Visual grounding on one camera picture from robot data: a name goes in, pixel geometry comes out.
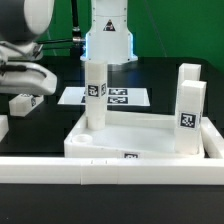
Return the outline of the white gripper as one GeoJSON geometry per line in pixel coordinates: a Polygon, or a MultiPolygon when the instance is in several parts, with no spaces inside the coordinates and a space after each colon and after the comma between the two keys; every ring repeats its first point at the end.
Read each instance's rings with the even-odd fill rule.
{"type": "Polygon", "coordinates": [[[34,63],[41,58],[42,46],[0,44],[0,93],[52,95],[57,77],[34,63]]]}

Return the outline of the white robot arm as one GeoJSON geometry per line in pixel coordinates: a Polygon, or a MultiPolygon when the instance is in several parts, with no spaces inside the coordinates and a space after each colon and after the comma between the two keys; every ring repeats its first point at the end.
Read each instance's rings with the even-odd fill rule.
{"type": "MultiPolygon", "coordinates": [[[[137,59],[127,28],[128,0],[91,0],[92,27],[83,62],[103,60],[111,67],[137,59]]],[[[0,0],[0,93],[52,95],[57,77],[34,62],[36,40],[47,31],[55,0],[0,0]]]]}

